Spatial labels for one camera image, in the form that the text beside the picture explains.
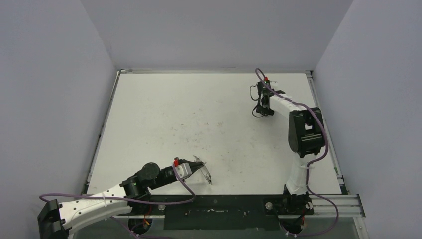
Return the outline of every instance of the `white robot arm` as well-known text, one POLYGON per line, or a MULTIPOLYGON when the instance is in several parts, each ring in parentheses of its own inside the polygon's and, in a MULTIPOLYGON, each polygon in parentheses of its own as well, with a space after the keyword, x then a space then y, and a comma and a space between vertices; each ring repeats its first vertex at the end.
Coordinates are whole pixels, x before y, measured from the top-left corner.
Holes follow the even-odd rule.
POLYGON ((176 158, 174 166, 174 170, 172 166, 160 169, 155 163, 147 163, 133 176, 101 193, 82 196, 81 198, 83 199, 71 202, 58 203, 57 199, 47 201, 38 215, 40 238, 66 239, 69 234, 73 234, 90 224, 111 216, 130 213, 133 208, 139 208, 141 205, 133 200, 143 200, 146 203, 157 205, 176 204, 150 202, 151 194, 149 189, 176 182, 178 178, 180 180, 186 179, 201 169, 204 163, 189 162, 176 158))
MULTIPOLYGON (((276 82, 270 82, 268 78, 265 78, 264 81, 270 87, 278 87, 276 82)), ((289 121, 289 145, 296 154, 285 189, 291 195, 305 195, 308 192, 306 187, 307 164, 316 158, 324 146, 321 129, 305 107, 287 100, 292 97, 285 92, 274 89, 283 97, 281 98, 274 96, 262 82, 258 82, 257 87, 259 97, 255 107, 256 112, 263 116, 270 116, 274 112, 278 112, 289 121)), ((320 109, 313 108, 313 111, 322 122, 320 109)))

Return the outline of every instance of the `white table surface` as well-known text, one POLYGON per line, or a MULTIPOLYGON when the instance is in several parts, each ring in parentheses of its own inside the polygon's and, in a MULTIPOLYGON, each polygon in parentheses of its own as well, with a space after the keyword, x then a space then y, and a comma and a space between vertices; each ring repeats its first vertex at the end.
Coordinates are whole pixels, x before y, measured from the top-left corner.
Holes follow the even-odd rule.
MULTIPOLYGON (((305 74, 267 76, 296 101, 315 106, 305 74)), ((120 183, 148 162, 164 168, 193 155, 207 163, 213 181, 200 172, 187 179, 196 194, 283 193, 294 155, 288 120, 252 116, 249 86, 257 81, 255 74, 121 74, 88 193, 120 183)), ((331 155, 311 170, 310 187, 340 193, 331 155)), ((188 194, 177 182, 151 193, 188 194)))

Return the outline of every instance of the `gray wall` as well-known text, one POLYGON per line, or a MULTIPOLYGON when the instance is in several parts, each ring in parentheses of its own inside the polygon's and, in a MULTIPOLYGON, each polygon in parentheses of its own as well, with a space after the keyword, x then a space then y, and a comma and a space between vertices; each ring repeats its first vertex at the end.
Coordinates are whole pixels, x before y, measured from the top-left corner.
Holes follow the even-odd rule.
POLYGON ((38 238, 47 192, 80 193, 114 66, 79 0, 0 3, 0 233, 38 238))
POLYGON ((355 0, 314 72, 371 238, 421 238, 422 1, 355 0))
POLYGON ((81 0, 118 68, 313 69, 352 0, 81 0))

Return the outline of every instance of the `purple cable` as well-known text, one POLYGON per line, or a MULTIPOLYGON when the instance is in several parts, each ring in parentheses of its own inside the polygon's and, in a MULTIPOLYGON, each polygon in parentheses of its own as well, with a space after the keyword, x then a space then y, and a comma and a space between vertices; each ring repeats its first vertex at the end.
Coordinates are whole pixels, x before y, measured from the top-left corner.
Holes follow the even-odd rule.
POLYGON ((176 168, 175 168, 174 164, 172 164, 172 168, 173 168, 173 172, 174 172, 174 175, 176 176, 177 180, 183 185, 183 187, 185 187, 192 194, 192 198, 191 199, 183 200, 183 201, 178 201, 178 202, 150 202, 150 201, 142 201, 142 200, 136 200, 136 199, 131 199, 131 198, 92 197, 92 196, 83 196, 83 195, 67 194, 67 193, 46 193, 46 194, 41 194, 39 196, 39 199, 41 199, 44 202, 49 202, 47 199, 44 198, 44 197, 49 197, 49 196, 70 197, 70 198, 82 198, 82 199, 114 199, 114 200, 123 200, 123 201, 128 201, 128 202, 143 203, 143 204, 150 204, 150 205, 177 205, 177 204, 183 204, 183 203, 190 203, 190 202, 192 202, 196 198, 195 193, 180 178, 179 174, 176 172, 176 168))
POLYGON ((322 125, 322 123, 321 123, 321 121, 319 121, 319 119, 318 119, 318 117, 315 115, 315 112, 309 107, 309 106, 307 106, 307 105, 305 105, 305 104, 303 104, 303 103, 298 103, 298 102, 295 102, 294 100, 292 100, 292 99, 290 99, 290 98, 287 98, 287 97, 284 97, 284 96, 282 96, 282 95, 280 95, 279 93, 277 93, 276 91, 274 91, 271 87, 269 87, 268 85, 267 85, 267 83, 265 83, 264 82, 264 80, 261 78, 261 76, 259 75, 259 73, 261 73, 262 74, 262 76, 265 78, 265 74, 264 74, 264 72, 262 72, 262 70, 261 69, 259 69, 259 68, 256 68, 255 69, 255 73, 256 73, 256 75, 258 76, 258 79, 264 84, 264 86, 269 90, 269 91, 271 91, 274 95, 276 95, 276 96, 278 96, 278 97, 280 97, 280 98, 282 98, 282 99, 285 99, 286 101, 288 101, 288 102, 291 102, 292 104, 294 104, 294 105, 296 105, 296 106, 302 106, 302 107, 305 107, 308 111, 309 111, 309 113, 311 113, 311 115, 312 115, 312 117, 314 117, 314 119, 315 119, 315 121, 316 121, 316 123, 318 124, 318 126, 321 128, 321 131, 322 131, 322 136, 324 137, 324 141, 325 141, 325 151, 324 151, 324 154, 321 156, 321 157, 319 157, 319 158, 317 158, 317 159, 314 159, 314 160, 312 160, 312 161, 310 161, 307 165, 306 165, 306 167, 307 167, 307 170, 306 170, 306 189, 312 194, 312 195, 314 195, 314 196, 316 196, 316 197, 319 197, 319 198, 322 198, 322 199, 324 199, 324 200, 327 200, 328 202, 330 202, 333 206, 334 206, 334 208, 335 208, 335 212, 336 212, 336 217, 335 217, 335 220, 334 220, 334 223, 329 227, 329 228, 327 228, 327 229, 325 229, 324 231, 322 231, 322 232, 319 232, 319 233, 313 233, 313 234, 299 234, 299 235, 297 235, 298 237, 313 237, 313 236, 319 236, 319 235, 322 235, 322 234, 324 234, 324 233, 327 233, 327 232, 329 232, 331 229, 333 229, 334 227, 335 227, 335 225, 337 224, 337 222, 338 222, 338 217, 339 217, 339 214, 338 214, 338 207, 337 207, 337 205, 332 201, 332 200, 330 200, 329 198, 326 198, 326 197, 324 197, 324 196, 321 196, 321 195, 319 195, 319 194, 317 194, 317 193, 314 193, 310 188, 309 188, 309 167, 310 167, 310 165, 311 164, 313 164, 313 163, 315 163, 315 162, 318 162, 318 161, 321 161, 322 159, 324 159, 327 155, 328 155, 328 137, 327 137, 327 133, 325 132, 325 128, 324 128, 324 126, 322 125))
POLYGON ((142 238, 151 238, 151 239, 172 239, 170 237, 147 236, 147 235, 144 235, 144 234, 141 234, 141 235, 138 236, 136 233, 134 233, 131 229, 129 229, 124 223, 122 223, 117 218, 115 218, 115 217, 110 217, 110 218, 113 219, 113 220, 115 220, 116 222, 118 222, 122 227, 124 227, 135 238, 142 237, 142 238))

